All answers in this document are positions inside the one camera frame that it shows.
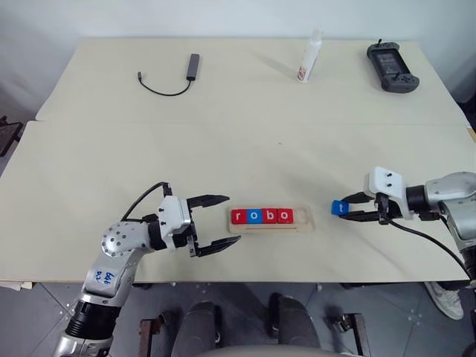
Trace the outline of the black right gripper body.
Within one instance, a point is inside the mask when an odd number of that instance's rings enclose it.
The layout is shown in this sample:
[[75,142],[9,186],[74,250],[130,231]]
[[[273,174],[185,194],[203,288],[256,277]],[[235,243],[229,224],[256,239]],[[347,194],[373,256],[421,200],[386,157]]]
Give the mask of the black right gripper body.
[[375,197],[375,206],[378,214],[379,224],[389,224],[389,197],[384,193],[377,193]]

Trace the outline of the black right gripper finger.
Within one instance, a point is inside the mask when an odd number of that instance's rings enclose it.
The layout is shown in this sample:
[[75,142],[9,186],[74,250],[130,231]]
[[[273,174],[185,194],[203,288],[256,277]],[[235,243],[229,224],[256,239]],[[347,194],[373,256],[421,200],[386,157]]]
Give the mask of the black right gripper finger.
[[351,195],[348,195],[348,196],[344,197],[343,201],[347,202],[349,204],[357,205],[357,204],[364,204],[364,203],[367,203],[367,202],[371,202],[371,201],[373,201],[373,197],[368,196],[364,192],[357,192],[357,193],[354,193],[354,194],[351,194]]
[[378,211],[366,212],[358,210],[342,214],[341,218],[354,222],[378,222],[380,220],[380,215]]

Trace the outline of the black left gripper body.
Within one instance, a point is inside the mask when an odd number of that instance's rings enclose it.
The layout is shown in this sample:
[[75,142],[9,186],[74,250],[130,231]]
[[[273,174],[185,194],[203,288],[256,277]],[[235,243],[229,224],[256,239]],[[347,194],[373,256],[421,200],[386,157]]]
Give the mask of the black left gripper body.
[[198,242],[198,234],[196,231],[196,226],[193,221],[193,209],[200,208],[203,206],[203,201],[201,199],[188,199],[187,200],[187,207],[190,216],[190,224],[189,224],[189,233],[187,234],[187,247],[190,252],[191,257],[202,257],[201,248]]

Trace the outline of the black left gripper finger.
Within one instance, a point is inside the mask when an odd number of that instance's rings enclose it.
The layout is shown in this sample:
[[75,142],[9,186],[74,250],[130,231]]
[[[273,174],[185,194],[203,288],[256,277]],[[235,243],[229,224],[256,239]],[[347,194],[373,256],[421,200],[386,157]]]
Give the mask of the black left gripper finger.
[[234,243],[238,242],[241,239],[241,236],[226,237],[218,240],[214,240],[210,245],[205,247],[196,246],[196,256],[205,257],[220,251],[224,251],[226,248],[229,248]]
[[205,194],[187,199],[187,206],[189,209],[198,207],[207,208],[214,205],[219,205],[228,201],[229,199],[230,198],[228,196],[224,195]]

